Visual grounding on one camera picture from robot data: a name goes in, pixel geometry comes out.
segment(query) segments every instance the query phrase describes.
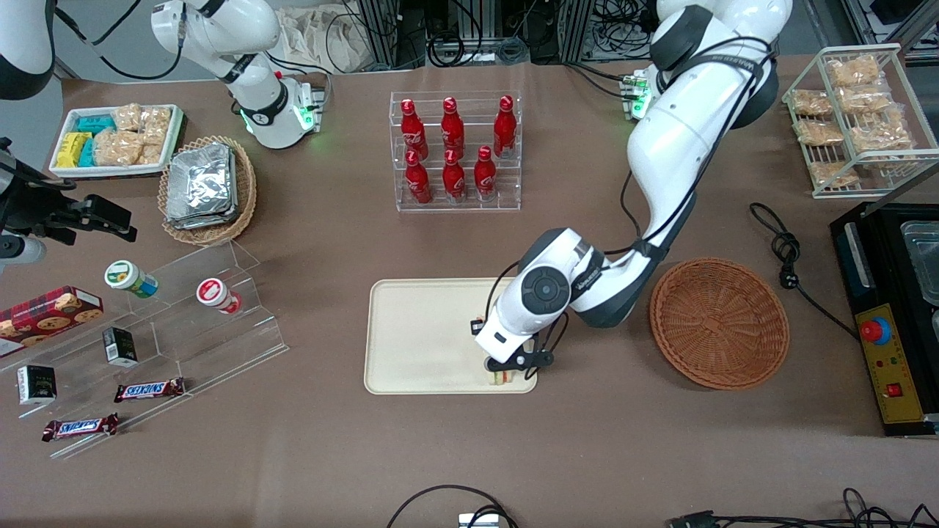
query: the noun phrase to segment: cookie box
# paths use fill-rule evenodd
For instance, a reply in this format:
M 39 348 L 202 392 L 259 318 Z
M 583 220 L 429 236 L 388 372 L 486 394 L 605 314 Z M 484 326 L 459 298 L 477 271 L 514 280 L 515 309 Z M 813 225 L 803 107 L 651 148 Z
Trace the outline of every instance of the cookie box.
M 0 357 L 104 314 L 100 297 L 63 286 L 0 312 Z

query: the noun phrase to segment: red cap bottle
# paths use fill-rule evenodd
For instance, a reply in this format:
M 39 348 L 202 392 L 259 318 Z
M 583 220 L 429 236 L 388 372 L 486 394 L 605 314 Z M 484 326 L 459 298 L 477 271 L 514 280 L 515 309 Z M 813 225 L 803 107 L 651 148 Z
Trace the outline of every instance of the red cap bottle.
M 423 123 L 414 110 L 414 101 L 410 99 L 401 100 L 401 135 L 405 138 L 405 145 L 408 150 L 417 152 L 420 161 L 427 159 L 427 136 L 423 131 Z
M 516 114 L 513 112 L 512 96 L 502 96 L 499 100 L 499 115 L 494 127 L 495 138 L 492 143 L 497 158 L 512 158 L 516 155 Z
M 479 147 L 479 159 L 472 170 L 476 182 L 476 194 L 481 202 L 491 202 L 496 197 L 496 164 L 492 161 L 492 149 Z
M 427 178 L 427 169 L 421 165 L 421 160 L 417 152 L 409 150 L 405 154 L 405 162 L 408 168 L 405 169 L 405 179 L 408 180 L 408 189 L 414 195 L 414 199 L 419 204 L 429 204 L 434 199 L 430 192 L 430 180 Z
M 443 100 L 443 119 L 440 121 L 443 132 L 443 147 L 456 153 L 456 159 L 463 159 L 463 144 L 466 135 L 463 132 L 463 118 L 456 112 L 456 99 Z
M 443 188 L 447 192 L 447 201 L 451 204 L 463 203 L 467 199 L 466 182 L 463 180 L 463 167 L 459 157 L 452 149 L 443 153 Z

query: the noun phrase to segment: round wicker bowl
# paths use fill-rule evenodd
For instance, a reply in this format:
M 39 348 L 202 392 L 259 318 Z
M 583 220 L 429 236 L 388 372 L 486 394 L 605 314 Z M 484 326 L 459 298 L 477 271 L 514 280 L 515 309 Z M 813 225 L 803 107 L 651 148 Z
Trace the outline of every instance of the round wicker bowl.
M 190 244 L 207 246 L 225 239 L 234 239 L 244 231 L 245 227 L 251 222 L 254 216 L 254 206 L 257 204 L 257 179 L 254 177 L 254 167 L 248 154 L 237 141 L 228 137 L 219 137 L 211 135 L 209 137 L 200 137 L 191 143 L 187 143 L 179 150 L 193 150 L 202 148 L 212 142 L 224 143 L 235 151 L 235 178 L 238 183 L 238 203 L 241 209 L 239 217 L 231 224 L 210 225 L 208 227 L 199 227 L 197 229 L 176 229 L 163 222 L 163 230 L 170 234 L 174 239 Z M 160 176 L 160 193 L 157 195 L 157 206 L 163 217 L 166 216 L 166 186 L 169 180 L 169 165 L 163 168 L 163 174 Z
M 655 285 L 655 343 L 705 387 L 743 390 L 768 380 L 789 351 L 789 321 L 756 273 L 721 258 L 683 262 Z

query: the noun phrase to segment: red emergency stop button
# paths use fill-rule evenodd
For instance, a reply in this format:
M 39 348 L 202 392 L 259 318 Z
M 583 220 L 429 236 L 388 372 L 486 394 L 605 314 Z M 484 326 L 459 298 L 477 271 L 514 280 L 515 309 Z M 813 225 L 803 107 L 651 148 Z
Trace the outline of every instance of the red emergency stop button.
M 874 345 L 886 345 L 890 341 L 890 323 L 884 318 L 866 320 L 858 330 L 862 339 Z

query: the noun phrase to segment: white tray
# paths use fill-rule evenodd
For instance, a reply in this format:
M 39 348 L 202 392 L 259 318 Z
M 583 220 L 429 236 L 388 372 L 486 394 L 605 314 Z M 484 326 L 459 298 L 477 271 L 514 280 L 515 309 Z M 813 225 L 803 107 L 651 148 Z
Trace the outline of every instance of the white tray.
M 470 321 L 483 316 L 495 279 L 403 279 L 372 287 L 365 345 L 365 388 L 374 395 L 524 394 L 537 375 L 517 371 L 489 383 L 488 355 Z M 501 293 L 511 279 L 503 279 Z
M 58 154 L 59 149 L 62 148 L 62 141 L 65 139 L 65 134 L 68 132 L 75 132 L 75 123 L 78 121 L 79 117 L 105 116 L 111 114 L 111 111 L 117 107 L 102 106 L 100 108 L 76 108 L 75 110 L 69 110 L 69 113 L 65 117 L 65 123 L 62 125 L 62 130 L 59 131 L 58 140 L 55 142 L 55 150 L 53 150 L 53 157 L 51 160 L 49 160 L 49 172 L 59 176 L 60 178 L 67 179 L 108 179 L 121 177 L 126 178 L 137 175 L 159 175 L 163 168 L 170 163 L 170 158 L 173 156 L 173 150 L 176 146 L 176 141 L 179 138 L 179 129 L 182 127 L 182 110 L 175 104 L 142 104 L 141 106 L 169 108 L 172 112 L 172 115 L 170 116 L 170 127 L 169 130 L 166 131 L 166 138 L 163 139 L 163 151 L 160 154 L 160 161 L 158 163 L 131 165 L 127 167 L 55 166 L 55 156 Z

